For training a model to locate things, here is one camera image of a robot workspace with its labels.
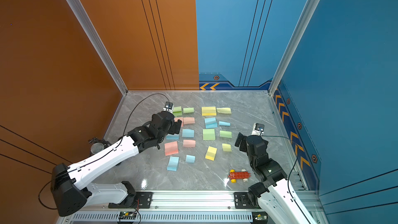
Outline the blue memo pad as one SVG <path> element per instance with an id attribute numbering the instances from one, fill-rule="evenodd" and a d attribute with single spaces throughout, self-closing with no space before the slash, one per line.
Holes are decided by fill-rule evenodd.
<path id="1" fill-rule="evenodd" d="M 177 171 L 179 163 L 179 157 L 170 157 L 169 163 L 167 165 L 168 171 Z"/>
<path id="2" fill-rule="evenodd" d="M 179 140 L 179 134 L 168 134 L 166 136 L 167 140 Z"/>
<path id="3" fill-rule="evenodd" d="M 218 124 L 217 124 L 217 120 L 215 117 L 212 118 L 205 118 L 205 128 L 206 129 L 215 129 Z"/>

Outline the torn blue memo page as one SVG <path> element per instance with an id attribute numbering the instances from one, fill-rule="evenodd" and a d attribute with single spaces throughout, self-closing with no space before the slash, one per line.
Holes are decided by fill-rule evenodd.
<path id="1" fill-rule="evenodd" d="M 183 138 L 194 138 L 194 130 L 192 129 L 183 129 L 182 130 L 182 137 Z"/>

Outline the torn pink memo page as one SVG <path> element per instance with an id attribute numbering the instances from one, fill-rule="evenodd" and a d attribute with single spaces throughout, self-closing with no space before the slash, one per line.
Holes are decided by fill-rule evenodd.
<path id="1" fill-rule="evenodd" d="M 193 117 L 183 117 L 183 124 L 195 124 L 195 118 Z"/>

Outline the green memo pad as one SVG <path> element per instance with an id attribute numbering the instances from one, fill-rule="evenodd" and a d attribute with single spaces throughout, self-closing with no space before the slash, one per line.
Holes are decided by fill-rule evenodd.
<path id="1" fill-rule="evenodd" d="M 216 135 L 214 129 L 203 129 L 203 140 L 204 141 L 215 141 Z"/>
<path id="2" fill-rule="evenodd" d="M 174 108 L 173 108 L 173 115 L 174 115 L 175 117 L 179 117 L 179 116 L 182 115 L 182 108 L 181 108 L 181 106 L 179 106 L 179 107 L 174 107 Z"/>

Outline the torn green memo page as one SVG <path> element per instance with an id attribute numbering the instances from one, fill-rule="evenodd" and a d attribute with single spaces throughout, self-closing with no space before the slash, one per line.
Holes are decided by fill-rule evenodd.
<path id="1" fill-rule="evenodd" d="M 195 110 L 193 107 L 183 108 L 183 114 L 190 114 L 190 113 L 194 113 L 194 112 L 195 112 Z"/>

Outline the yellow memo pad front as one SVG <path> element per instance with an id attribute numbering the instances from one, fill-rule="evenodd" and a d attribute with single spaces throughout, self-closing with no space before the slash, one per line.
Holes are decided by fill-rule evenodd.
<path id="1" fill-rule="evenodd" d="M 209 146 L 205 155 L 205 159 L 214 161 L 217 153 L 217 148 Z"/>

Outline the yellow memo pad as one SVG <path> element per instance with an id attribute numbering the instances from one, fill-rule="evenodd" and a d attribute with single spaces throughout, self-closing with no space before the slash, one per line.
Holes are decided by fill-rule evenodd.
<path id="1" fill-rule="evenodd" d="M 205 159 L 214 161 L 217 153 L 217 148 L 209 146 L 205 155 Z"/>
<path id="2" fill-rule="evenodd" d="M 202 107 L 202 116 L 216 116 L 217 108 L 216 107 Z"/>

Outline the torn yellow memo page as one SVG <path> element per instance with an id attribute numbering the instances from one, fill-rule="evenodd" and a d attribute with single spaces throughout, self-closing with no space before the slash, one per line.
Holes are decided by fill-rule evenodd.
<path id="1" fill-rule="evenodd" d="M 216 110 L 220 114 L 232 114 L 232 110 L 229 107 L 218 107 Z"/>

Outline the pink fanned memo pad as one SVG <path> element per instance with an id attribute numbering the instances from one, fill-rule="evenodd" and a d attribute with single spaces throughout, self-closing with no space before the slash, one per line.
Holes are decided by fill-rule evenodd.
<path id="1" fill-rule="evenodd" d="M 183 118 L 182 117 L 177 117 L 174 118 L 175 122 L 181 121 L 181 127 L 183 127 Z"/>

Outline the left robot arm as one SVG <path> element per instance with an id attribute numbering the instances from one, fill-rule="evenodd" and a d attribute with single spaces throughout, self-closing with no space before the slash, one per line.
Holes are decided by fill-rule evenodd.
<path id="1" fill-rule="evenodd" d="M 130 182 L 95 184 L 93 181 L 124 160 L 148 148 L 159 147 L 167 135 L 180 133 L 181 124 L 172 113 L 162 111 L 99 153 L 69 166 L 63 163 L 55 166 L 49 184 L 59 216 L 66 217 L 83 207 L 106 203 L 136 207 L 138 199 Z"/>

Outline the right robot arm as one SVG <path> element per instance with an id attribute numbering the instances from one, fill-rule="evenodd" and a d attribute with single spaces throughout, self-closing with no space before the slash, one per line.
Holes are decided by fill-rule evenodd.
<path id="1" fill-rule="evenodd" d="M 288 174 L 267 152 L 260 135 L 238 134 L 235 146 L 247 154 L 258 183 L 248 188 L 248 203 L 260 208 L 276 224 L 315 224 L 316 221 L 294 191 Z"/>

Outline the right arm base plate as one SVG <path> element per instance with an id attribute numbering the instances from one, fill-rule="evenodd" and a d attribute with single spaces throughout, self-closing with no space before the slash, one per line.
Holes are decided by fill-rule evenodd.
<path id="1" fill-rule="evenodd" d="M 259 208 L 257 203 L 254 201 L 253 196 L 248 192 L 235 192 L 234 204 L 236 209 L 257 209 Z"/>

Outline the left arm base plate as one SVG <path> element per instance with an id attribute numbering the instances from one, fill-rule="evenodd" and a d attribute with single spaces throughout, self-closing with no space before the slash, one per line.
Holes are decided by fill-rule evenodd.
<path id="1" fill-rule="evenodd" d="M 110 203 L 108 208 L 135 208 L 148 209 L 152 202 L 153 192 L 139 191 L 134 194 L 128 194 L 121 203 Z"/>

